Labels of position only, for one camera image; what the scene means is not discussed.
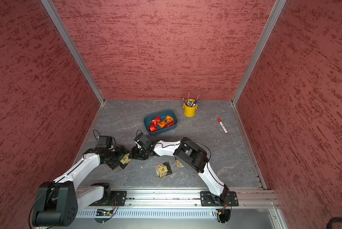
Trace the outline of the clear tea bag edge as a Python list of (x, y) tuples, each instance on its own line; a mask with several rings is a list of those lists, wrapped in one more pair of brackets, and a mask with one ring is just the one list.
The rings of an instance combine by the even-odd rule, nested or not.
[(129, 154), (125, 154), (124, 157), (119, 161), (119, 166), (122, 169), (125, 169), (125, 167), (131, 162), (131, 159), (129, 158)]

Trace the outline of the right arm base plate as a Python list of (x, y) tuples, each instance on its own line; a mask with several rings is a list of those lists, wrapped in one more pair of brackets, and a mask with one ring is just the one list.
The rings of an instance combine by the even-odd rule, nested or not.
[(237, 193), (234, 191), (227, 191), (221, 196), (211, 194), (209, 191), (200, 192), (201, 205), (203, 207), (238, 207), (239, 202)]

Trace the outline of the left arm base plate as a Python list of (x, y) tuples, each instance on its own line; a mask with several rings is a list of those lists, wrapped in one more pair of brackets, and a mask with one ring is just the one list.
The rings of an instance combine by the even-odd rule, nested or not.
[(91, 205), (96, 207), (122, 207), (125, 205), (126, 196), (127, 191), (111, 191), (110, 195), (104, 195), (103, 198)]

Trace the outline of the red foil tea bag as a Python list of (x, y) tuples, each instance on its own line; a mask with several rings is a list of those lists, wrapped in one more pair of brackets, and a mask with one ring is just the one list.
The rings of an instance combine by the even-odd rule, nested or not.
[(149, 128), (148, 128), (148, 130), (149, 130), (150, 132), (156, 132), (156, 131), (158, 131), (158, 129), (157, 129), (157, 127), (156, 127), (156, 125), (155, 125), (154, 123), (151, 123), (151, 125), (150, 125)]
[(164, 128), (168, 128), (168, 127), (171, 127), (173, 125), (175, 125), (175, 121), (168, 123), (167, 125), (164, 126)]
[(159, 115), (151, 121), (151, 123), (154, 124), (155, 126), (157, 126), (160, 122), (161, 122), (161, 117)]

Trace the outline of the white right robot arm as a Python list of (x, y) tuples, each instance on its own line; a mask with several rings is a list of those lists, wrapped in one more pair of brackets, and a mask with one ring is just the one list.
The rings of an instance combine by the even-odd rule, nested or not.
[(187, 137), (175, 142), (163, 140), (152, 142), (143, 133), (138, 134), (134, 141), (136, 146), (130, 152), (130, 159), (147, 160), (152, 156), (172, 156), (204, 181), (211, 193), (212, 200), (217, 205), (225, 205), (229, 188), (213, 171), (210, 164), (211, 153), (207, 153), (201, 147), (201, 143), (192, 141)]

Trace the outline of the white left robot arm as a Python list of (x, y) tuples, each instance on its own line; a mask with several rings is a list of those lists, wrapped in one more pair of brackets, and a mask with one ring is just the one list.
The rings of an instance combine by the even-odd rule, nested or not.
[(95, 183), (89, 187), (80, 184), (99, 165), (124, 169), (130, 162), (129, 155), (130, 151), (123, 145), (117, 146), (114, 138), (100, 136), (96, 147), (88, 149), (67, 172), (39, 186), (28, 217), (30, 228), (69, 226), (78, 212), (96, 202), (112, 208), (104, 210), (103, 215), (114, 215), (125, 203), (125, 191), (112, 194), (108, 183)]

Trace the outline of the orange foil tea bag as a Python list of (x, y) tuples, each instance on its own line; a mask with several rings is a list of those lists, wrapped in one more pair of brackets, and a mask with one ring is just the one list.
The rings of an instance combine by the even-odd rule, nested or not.
[(166, 116), (166, 118), (158, 123), (158, 126), (160, 128), (166, 128), (167, 125), (169, 125), (173, 121), (173, 118), (171, 116)]

